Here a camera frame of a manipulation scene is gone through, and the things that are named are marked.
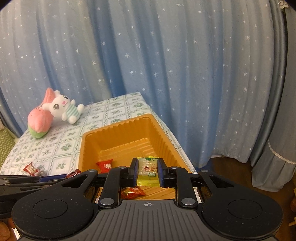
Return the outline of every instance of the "orange plastic tray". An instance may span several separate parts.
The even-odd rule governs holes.
[[[190,171],[151,114],[142,115],[89,131],[82,137],[78,168],[83,172],[97,169],[98,161],[113,159],[112,167],[129,166],[133,157],[157,156],[166,165]],[[141,199],[175,198],[175,190],[161,187],[142,187],[146,196]]]

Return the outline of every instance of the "wrapped candy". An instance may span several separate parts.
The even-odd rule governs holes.
[[[29,173],[32,177],[38,176],[40,174],[40,170],[33,167],[33,162],[31,161],[30,164],[24,167],[23,169],[25,172]]]
[[[134,188],[124,188],[121,190],[122,199],[134,199],[139,196],[145,196],[146,193],[138,186]]]
[[[139,169],[137,186],[159,187],[157,160],[160,157],[138,157]]]
[[[65,178],[74,177],[80,173],[81,173],[81,171],[79,169],[76,169],[75,171],[70,172]]]
[[[106,160],[106,161],[98,161],[96,164],[99,166],[101,172],[100,173],[108,173],[110,171],[111,163],[113,159]]]

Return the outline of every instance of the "finger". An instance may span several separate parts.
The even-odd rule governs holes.
[[[12,218],[8,219],[8,225],[7,226],[9,228],[15,229],[15,224],[13,223]]]
[[[9,236],[10,232],[7,225],[3,222],[0,222],[0,241],[6,241]]]
[[[9,239],[7,239],[7,241],[17,241],[17,237],[15,236],[13,229],[9,229],[9,232],[10,232],[10,237]]]

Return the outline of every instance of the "bunny eye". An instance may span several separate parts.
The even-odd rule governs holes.
[[[54,109],[55,109],[55,110],[58,110],[58,109],[59,109],[59,105],[58,105],[58,104],[55,104],[55,105],[54,105]]]

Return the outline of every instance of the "stuffed bunny toy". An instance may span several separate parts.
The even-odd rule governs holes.
[[[76,107],[75,100],[70,101],[67,96],[61,95],[59,91],[55,91],[54,94],[54,100],[49,104],[43,104],[42,108],[49,110],[54,117],[61,118],[63,121],[67,120],[70,124],[74,124],[83,112],[84,105],[80,104]]]

